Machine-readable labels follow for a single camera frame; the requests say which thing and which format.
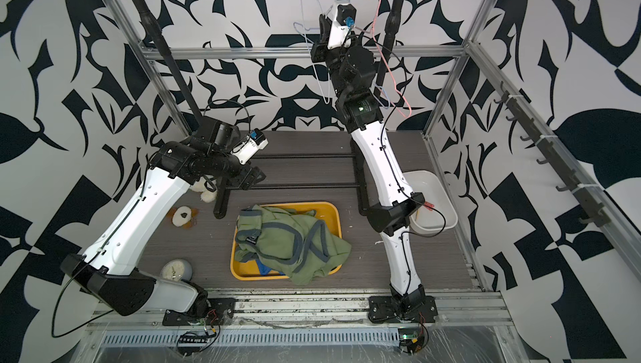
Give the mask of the blue wire hanger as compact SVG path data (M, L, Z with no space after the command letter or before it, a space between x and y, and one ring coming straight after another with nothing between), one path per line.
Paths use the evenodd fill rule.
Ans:
M337 8L339 5L348 4L350 2L351 2L351 0L334 0L334 4L332 4L332 6L330 8L328 8L327 11L324 12L324 14L330 14L330 12L332 12L333 8ZM375 38L373 37L375 29L376 29L376 22L377 22L377 17L378 17L378 14L379 14L379 9L380 9L380 6L381 6L381 2L382 2L382 0L378 0L377 10L376 10L376 13L375 13L375 17L374 17L374 19L372 21L372 27L370 29L370 33L372 34L372 37L368 36L368 38L372 42L374 42L376 44L377 50L378 50L378 52L380 54L381 61L385 64L385 66L387 68L387 72L390 75L392 75L392 71L391 71L391 69L390 69L390 67L388 65L388 59L383 56L383 51L389 51L391 54L393 53L393 51L390 48L388 48L387 46L384 46L383 44L378 43L375 40ZM315 28L307 28L307 27L305 27L305 24L300 23L300 22L296 22L296 21L292 24L292 26L295 29L295 31L297 32L297 34L300 34L304 38L305 47L306 47L307 53L309 55L311 55L311 47L310 47L311 46L311 42L308 39L307 34L308 34L309 31L315 30ZM315 65L312 65L312 69L313 69L313 73L314 73L314 78L315 78L315 80L316 80L316 82L318 84L319 91L320 91L320 94L322 95L322 98L324 99L326 104L330 104L330 102L332 102L332 98L329 95L325 95L325 92L322 89L322 83L320 82L320 80L318 78L318 72L316 70ZM392 103L390 101L390 97L387 95L387 91L385 91L385 89L383 88L382 85L375 85L374 88L375 88L375 90L379 90L380 92L382 92L382 94L385 96L385 98L387 100L387 105L382 104L382 102L379 102L379 104L382 106L382 108L385 109L385 110L390 109L392 107Z

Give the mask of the green tank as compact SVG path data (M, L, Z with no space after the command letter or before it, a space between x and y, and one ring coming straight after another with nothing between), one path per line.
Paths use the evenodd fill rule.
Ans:
M236 220L234 260L257 261L306 286L342 266L352 252L350 243L331 233L315 211L297 212L276 206L253 206Z

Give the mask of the blue tank top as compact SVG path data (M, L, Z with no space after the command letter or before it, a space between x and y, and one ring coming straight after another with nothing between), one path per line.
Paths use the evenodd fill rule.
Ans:
M255 261L257 265L258 272L261 276L269 276L272 273L272 269L264 265L260 260Z

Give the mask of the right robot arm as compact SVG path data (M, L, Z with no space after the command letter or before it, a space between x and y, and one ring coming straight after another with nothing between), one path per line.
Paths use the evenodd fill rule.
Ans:
M319 27L320 39L312 47L311 59L326 65L339 119L374 179L379 201L366 209L366 217L386 250L392 310L406 321L426 298L409 238L410 217L425 199L406 181L390 145L380 104L372 93L377 75L374 54L352 35L345 19L332 20L321 14Z

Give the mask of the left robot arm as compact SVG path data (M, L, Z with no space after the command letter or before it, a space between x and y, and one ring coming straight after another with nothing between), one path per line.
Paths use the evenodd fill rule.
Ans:
M205 316L209 305L204 289L145 274L137 266L161 221L196 182L205 177L226 179L248 190L265 179L250 162L268 145L265 134L252 129L240 137L237 131L233 124L205 117L186 139L161 146L132 199L85 252L64 258L63 273L120 316L141 310Z

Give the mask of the white plush toy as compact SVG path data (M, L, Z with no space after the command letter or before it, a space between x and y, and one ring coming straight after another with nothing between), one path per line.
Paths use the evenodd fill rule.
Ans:
M217 198L218 188L215 180L206 176L201 177L195 184L190 186L190 190L198 193L200 199L205 203L211 203Z

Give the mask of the brown white plush piece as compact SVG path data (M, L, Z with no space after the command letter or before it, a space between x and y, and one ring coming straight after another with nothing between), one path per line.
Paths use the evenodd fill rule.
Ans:
M189 206L173 207L166 214L172 226L183 229L190 229L196 224L196 217L199 211Z

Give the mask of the yellow plastic tray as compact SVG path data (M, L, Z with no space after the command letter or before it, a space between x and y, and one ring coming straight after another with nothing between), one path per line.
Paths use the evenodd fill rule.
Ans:
M340 216L338 209L329 202L298 202L290 204L271 204L271 205L257 205L257 206L276 206L285 209L293 209L297 212L315 211L315 216L324 220L332 234L342 238L342 227L340 223ZM261 276L258 272L255 261L250 261L245 264L240 264L234 260L236 251L235 238L232 246L232 256L230 258L230 270L232 275L240 281L275 281L275 280L289 280L281 273L272 271L269 276ZM334 274L340 270L342 266L334 269L330 274Z

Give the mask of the small round clock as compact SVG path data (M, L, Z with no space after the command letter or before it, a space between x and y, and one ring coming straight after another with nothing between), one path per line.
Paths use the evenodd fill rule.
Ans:
M194 270L185 259L174 259L167 262L160 271L160 277L168 281L191 281Z

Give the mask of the small circuit board left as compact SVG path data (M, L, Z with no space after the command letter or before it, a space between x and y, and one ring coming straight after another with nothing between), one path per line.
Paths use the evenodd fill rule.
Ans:
M216 343L220 333L220 326L205 328L202 333L187 331L178 337L175 343L175 351L183 357L201 353Z

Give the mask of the small circuit board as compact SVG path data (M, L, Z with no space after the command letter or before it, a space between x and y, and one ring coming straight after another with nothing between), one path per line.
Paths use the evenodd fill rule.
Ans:
M202 333L187 331L178 337L175 343L175 351L183 357L201 353L216 343L220 333L220 326L205 328Z
M400 353L415 355L429 343L429 333L423 326L414 328L401 328L398 330Z

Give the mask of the white plastic bin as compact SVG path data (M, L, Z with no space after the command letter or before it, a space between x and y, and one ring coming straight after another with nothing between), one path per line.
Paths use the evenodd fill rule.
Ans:
M430 207L421 207L410 216L410 228L420 235L433 236L449 231L458 223L457 212L437 175L426 170L404 174L414 192L423 194Z

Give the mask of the small circuit board right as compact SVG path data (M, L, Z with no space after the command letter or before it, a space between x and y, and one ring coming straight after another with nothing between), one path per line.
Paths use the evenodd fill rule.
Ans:
M429 333L423 326L414 328L401 328L398 330L400 353L415 355L429 343Z

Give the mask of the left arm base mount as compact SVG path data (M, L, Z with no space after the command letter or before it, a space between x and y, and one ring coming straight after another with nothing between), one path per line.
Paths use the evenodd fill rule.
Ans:
M213 326L223 325L231 320L235 314L237 299L233 297L208 297L199 296L195 304L186 312L167 310L162 321L162 326Z

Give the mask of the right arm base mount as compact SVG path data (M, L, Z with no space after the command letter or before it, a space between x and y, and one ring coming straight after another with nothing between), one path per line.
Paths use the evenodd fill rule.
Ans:
M390 296L370 296L367 318L374 324L424 322L434 323L438 310L433 296L427 296L423 285L402 296L392 290Z

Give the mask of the black wall hook rail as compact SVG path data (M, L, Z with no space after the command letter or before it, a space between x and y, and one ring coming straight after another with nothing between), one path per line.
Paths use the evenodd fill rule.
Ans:
M537 163L550 165L562 181L561 186L556 186L557 192L569 192L584 210L585 217L579 221L586 225L595 224L597 227L610 224L612 220L604 203L594 195L598 186L587 179L585 174L579 173L578 164L571 162L569 152L559 137L541 121L522 94L510 93L504 82L500 84L500 94L495 103L504 104L512 114L507 120L519 123L524 129L526 135L521 140L531 143L539 150L543 158L538 159Z

